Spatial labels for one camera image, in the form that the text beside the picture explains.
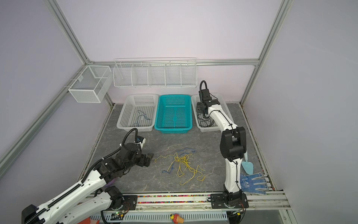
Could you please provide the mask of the black cable pulled free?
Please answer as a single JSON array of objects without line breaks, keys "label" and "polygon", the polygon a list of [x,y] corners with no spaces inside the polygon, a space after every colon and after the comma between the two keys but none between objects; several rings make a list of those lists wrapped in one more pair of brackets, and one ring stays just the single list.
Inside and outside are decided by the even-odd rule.
[{"label": "black cable pulled free", "polygon": [[208,127],[215,127],[216,124],[211,117],[205,117],[201,113],[197,113],[199,127],[201,128],[208,128]]}]

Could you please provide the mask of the purple object under arm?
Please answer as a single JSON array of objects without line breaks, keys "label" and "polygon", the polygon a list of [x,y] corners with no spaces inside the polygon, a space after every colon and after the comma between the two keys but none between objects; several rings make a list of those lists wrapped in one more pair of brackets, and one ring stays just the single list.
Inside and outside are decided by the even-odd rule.
[{"label": "purple object under arm", "polygon": [[113,185],[116,182],[116,179],[113,179],[112,181],[110,181],[108,184],[106,184],[104,187],[107,188],[111,185]]}]

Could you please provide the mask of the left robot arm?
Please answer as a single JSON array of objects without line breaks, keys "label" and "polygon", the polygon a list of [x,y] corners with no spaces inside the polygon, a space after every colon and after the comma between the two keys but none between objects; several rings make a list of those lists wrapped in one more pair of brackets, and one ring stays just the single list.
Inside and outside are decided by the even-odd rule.
[{"label": "left robot arm", "polygon": [[94,199],[83,202],[88,195],[128,174],[133,166],[149,167],[153,153],[143,154],[143,142],[121,144],[109,155],[96,161],[84,177],[53,199],[39,205],[29,205],[21,213],[23,224],[70,224],[89,216],[120,208],[123,195],[117,187],[108,187]]}]

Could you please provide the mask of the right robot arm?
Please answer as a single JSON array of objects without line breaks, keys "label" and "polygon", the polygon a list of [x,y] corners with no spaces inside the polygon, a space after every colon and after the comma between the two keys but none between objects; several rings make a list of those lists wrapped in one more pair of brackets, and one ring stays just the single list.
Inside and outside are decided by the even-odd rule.
[{"label": "right robot arm", "polygon": [[213,119],[222,134],[220,152],[226,165],[223,202],[230,208],[240,206],[246,209],[249,205],[240,183],[241,162],[247,152],[246,130],[224,113],[219,100],[212,98],[205,80],[200,83],[199,97],[197,112],[206,119]]}]

